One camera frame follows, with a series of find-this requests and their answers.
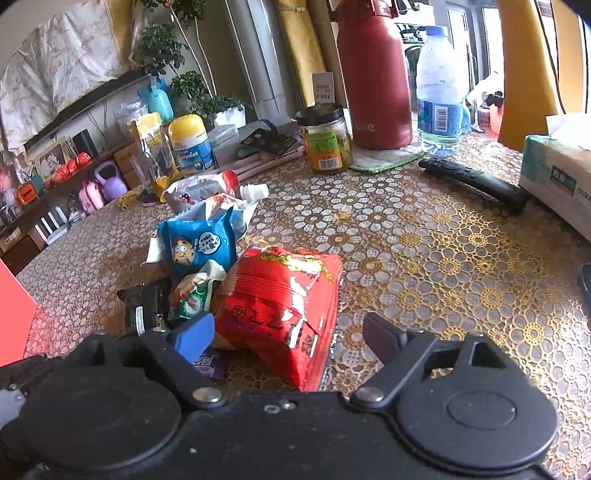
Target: red snack bag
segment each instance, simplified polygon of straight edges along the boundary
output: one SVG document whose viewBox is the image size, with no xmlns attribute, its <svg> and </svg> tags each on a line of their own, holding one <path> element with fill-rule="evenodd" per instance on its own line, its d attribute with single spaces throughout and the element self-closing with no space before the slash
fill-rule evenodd
<svg viewBox="0 0 591 480">
<path fill-rule="evenodd" d="M 335 332 L 338 255 L 250 248 L 218 290 L 216 332 L 253 350 L 300 391 L 316 391 Z"/>
</svg>

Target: plastic water bottle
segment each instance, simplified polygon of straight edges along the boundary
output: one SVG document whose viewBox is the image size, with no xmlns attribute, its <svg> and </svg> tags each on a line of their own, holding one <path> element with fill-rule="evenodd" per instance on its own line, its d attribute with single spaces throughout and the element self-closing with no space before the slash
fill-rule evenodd
<svg viewBox="0 0 591 480">
<path fill-rule="evenodd" d="M 463 132 L 464 97 L 447 28 L 427 27 L 427 35 L 417 63 L 418 135 L 426 152 L 448 157 Z"/>
</svg>

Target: lace tablecloth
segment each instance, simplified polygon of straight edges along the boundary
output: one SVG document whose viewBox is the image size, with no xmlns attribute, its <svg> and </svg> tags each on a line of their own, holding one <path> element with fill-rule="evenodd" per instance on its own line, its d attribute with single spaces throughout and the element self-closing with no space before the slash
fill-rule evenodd
<svg viewBox="0 0 591 480">
<path fill-rule="evenodd" d="M 470 135 L 459 160 L 516 183 L 521 155 Z M 317 176 L 299 161 L 269 171 L 244 248 L 255 238 L 342 256 L 346 291 L 329 388 L 351 393 L 380 367 L 363 342 L 376 311 L 444 339 L 484 331 L 515 359 L 558 412 L 546 466 L 584 478 L 591 465 L 590 334 L 576 286 L 591 247 L 536 202 L 510 215 L 498 202 L 415 164 L 375 176 Z M 144 265 L 167 206 L 109 205 L 47 248 L 18 279 L 41 306 L 26 354 L 60 355 L 99 326 L 121 331 L 120 288 L 162 276 Z M 229 388 L 282 388 L 248 354 L 232 358 Z"/>
</svg>

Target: kettlebell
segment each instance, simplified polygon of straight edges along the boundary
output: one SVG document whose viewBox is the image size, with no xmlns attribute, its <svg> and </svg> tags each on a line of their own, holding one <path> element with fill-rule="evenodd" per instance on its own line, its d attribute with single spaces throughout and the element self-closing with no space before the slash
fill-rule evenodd
<svg viewBox="0 0 591 480">
<path fill-rule="evenodd" d="M 115 174 L 108 179 L 101 175 L 106 168 L 112 167 Z M 128 192 L 125 182 L 121 179 L 121 172 L 112 160 L 106 161 L 99 165 L 95 170 L 96 181 L 100 183 L 103 189 L 103 194 L 107 202 L 121 197 L 123 194 Z"/>
</svg>

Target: green packet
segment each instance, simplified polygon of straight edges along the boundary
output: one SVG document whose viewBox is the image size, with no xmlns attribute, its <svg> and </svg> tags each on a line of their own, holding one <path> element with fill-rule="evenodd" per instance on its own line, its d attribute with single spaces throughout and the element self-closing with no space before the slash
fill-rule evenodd
<svg viewBox="0 0 591 480">
<path fill-rule="evenodd" d="M 226 271 L 215 260 L 208 260 L 198 273 L 187 275 L 170 294 L 170 306 L 178 315 L 191 318 L 208 312 L 215 282 L 226 278 Z"/>
</svg>

